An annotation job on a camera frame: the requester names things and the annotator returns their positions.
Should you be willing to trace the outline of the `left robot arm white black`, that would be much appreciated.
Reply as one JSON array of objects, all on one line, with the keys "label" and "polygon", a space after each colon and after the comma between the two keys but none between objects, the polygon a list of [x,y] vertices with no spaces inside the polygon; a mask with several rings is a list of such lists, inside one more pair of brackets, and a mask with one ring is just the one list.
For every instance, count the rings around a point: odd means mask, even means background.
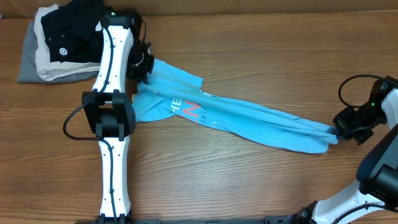
[{"label": "left robot arm white black", "polygon": [[132,223],[127,187],[127,155],[136,114],[126,80],[147,82],[154,67],[142,16],[135,10],[107,12],[99,75],[81,102],[102,158],[103,198],[97,223]]}]

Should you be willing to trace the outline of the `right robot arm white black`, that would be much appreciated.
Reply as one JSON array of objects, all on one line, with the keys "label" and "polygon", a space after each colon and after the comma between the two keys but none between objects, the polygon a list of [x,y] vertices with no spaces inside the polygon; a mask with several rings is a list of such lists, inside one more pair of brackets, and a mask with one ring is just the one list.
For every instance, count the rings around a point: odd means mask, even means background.
[{"label": "right robot arm white black", "polygon": [[351,223],[371,212],[397,212],[397,80],[376,77],[369,100],[347,105],[333,122],[340,137],[364,143],[373,128],[386,124],[386,136],[360,163],[355,181],[334,196],[314,201],[284,223]]}]

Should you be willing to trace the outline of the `light blue printed t-shirt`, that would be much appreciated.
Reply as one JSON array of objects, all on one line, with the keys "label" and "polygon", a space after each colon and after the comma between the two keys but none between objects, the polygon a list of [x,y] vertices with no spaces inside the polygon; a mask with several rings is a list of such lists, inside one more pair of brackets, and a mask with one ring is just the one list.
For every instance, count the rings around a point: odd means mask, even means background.
[{"label": "light blue printed t-shirt", "polygon": [[337,144],[333,127],[249,101],[202,91],[203,79],[155,60],[145,83],[137,85],[132,107],[139,123],[181,116],[196,124],[280,149],[323,154]]}]

